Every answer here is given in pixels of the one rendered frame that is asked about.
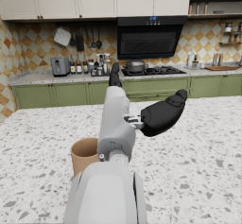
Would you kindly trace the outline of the black hanging ladle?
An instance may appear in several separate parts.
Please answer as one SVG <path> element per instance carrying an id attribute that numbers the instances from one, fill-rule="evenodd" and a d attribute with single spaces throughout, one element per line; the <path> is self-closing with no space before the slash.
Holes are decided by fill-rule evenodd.
<path id="1" fill-rule="evenodd" d="M 102 46 L 102 41 L 100 41 L 100 30 L 99 26 L 97 26 L 97 41 L 96 41 L 96 47 L 100 48 Z"/>

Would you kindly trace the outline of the wooden wall shelf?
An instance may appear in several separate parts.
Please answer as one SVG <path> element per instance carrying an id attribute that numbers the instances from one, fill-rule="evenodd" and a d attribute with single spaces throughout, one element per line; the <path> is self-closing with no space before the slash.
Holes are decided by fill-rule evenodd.
<path id="1" fill-rule="evenodd" d="M 242 17 L 242 0 L 190 0 L 188 19 Z"/>

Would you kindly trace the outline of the green lower cabinets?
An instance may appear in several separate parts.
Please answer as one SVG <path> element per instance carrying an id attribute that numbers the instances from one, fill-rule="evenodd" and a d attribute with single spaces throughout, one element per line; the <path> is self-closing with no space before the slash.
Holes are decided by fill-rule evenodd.
<path id="1" fill-rule="evenodd" d="M 103 104 L 109 86 L 107 78 L 79 75 L 10 84 L 19 109 Z M 242 74 L 122 79 L 122 85 L 131 102 L 165 100 L 181 89 L 190 98 L 235 96 L 242 95 Z"/>

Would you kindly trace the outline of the dark glass bottle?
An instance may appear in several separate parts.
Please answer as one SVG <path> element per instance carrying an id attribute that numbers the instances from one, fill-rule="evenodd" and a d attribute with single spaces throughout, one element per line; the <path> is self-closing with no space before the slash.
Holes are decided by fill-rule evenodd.
<path id="1" fill-rule="evenodd" d="M 75 63 L 74 63 L 72 53 L 70 53 L 70 68 L 71 68 L 71 74 L 75 74 L 76 73 L 76 66 L 75 66 Z"/>
<path id="2" fill-rule="evenodd" d="M 79 58 L 78 58 L 78 52 L 77 52 L 77 72 L 78 72 L 78 74 L 82 74 L 82 68 L 81 68 Z"/>
<path id="3" fill-rule="evenodd" d="M 83 72 L 84 72 L 84 74 L 88 74 L 88 72 L 89 72 L 85 52 L 83 52 Z"/>

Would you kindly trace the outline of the steel cooking pot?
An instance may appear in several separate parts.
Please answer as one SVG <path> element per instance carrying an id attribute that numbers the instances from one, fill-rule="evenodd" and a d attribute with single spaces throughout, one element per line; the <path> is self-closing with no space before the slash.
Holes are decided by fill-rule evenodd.
<path id="1" fill-rule="evenodd" d="M 143 60 L 127 60 L 124 68 L 129 73 L 141 73 L 145 71 L 146 65 Z"/>

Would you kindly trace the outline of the small spice rack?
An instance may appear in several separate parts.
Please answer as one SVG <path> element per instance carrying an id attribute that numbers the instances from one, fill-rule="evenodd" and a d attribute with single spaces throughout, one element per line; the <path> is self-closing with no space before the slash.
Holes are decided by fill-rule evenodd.
<path id="1" fill-rule="evenodd" d="M 219 43 L 223 45 L 242 43 L 242 22 L 223 24 L 221 26 Z"/>

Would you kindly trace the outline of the grey toaster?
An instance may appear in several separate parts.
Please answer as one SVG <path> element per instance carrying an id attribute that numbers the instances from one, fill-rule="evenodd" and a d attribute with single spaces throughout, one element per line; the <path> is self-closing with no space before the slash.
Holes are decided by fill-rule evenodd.
<path id="1" fill-rule="evenodd" d="M 50 60 L 54 77 L 66 77 L 70 73 L 69 60 L 67 57 L 56 57 Z"/>

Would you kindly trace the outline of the black hanging spatula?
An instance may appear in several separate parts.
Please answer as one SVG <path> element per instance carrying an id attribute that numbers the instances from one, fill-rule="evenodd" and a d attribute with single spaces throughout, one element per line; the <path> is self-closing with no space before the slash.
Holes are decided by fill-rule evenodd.
<path id="1" fill-rule="evenodd" d="M 84 50 L 84 41 L 83 41 L 83 36 L 80 33 L 79 27 L 77 27 L 76 43 L 77 43 L 77 51 L 78 52 L 83 51 Z"/>

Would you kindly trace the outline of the black gas stove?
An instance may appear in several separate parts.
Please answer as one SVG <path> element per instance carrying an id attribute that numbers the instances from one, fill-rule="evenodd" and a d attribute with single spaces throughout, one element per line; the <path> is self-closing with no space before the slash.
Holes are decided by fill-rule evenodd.
<path id="1" fill-rule="evenodd" d="M 125 67 L 123 67 L 121 71 L 125 77 L 183 74 L 183 71 L 172 66 L 155 66 L 153 68 L 148 67 L 141 72 L 129 72 Z"/>

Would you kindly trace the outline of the white square trivet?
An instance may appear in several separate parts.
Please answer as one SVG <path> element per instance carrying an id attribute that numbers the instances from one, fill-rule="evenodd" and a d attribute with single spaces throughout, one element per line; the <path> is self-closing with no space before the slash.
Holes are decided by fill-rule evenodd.
<path id="1" fill-rule="evenodd" d="M 63 46 L 67 46 L 71 40 L 71 33 L 64 30 L 62 27 L 57 29 L 54 37 L 54 42 Z"/>

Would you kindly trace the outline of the wooden cutting board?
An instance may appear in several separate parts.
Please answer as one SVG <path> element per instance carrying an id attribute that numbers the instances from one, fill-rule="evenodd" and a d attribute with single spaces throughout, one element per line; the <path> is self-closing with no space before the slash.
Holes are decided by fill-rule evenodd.
<path id="1" fill-rule="evenodd" d="M 204 69 L 211 71 L 231 71 L 241 68 L 240 66 L 206 66 Z"/>

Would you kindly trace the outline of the tan paper cup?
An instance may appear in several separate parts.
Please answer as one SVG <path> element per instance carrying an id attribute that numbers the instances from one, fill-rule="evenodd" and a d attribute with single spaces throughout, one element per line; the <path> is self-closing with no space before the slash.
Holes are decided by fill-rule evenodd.
<path id="1" fill-rule="evenodd" d="M 78 140 L 72 145 L 70 152 L 74 175 L 77 176 L 89 164 L 98 162 L 97 138 L 84 138 Z"/>

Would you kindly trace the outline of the black range hood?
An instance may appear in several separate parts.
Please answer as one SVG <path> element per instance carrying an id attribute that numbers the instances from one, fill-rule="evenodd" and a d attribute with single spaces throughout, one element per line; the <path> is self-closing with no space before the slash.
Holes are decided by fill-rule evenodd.
<path id="1" fill-rule="evenodd" d="M 175 51 L 186 16 L 119 17 L 117 58 L 169 58 Z"/>

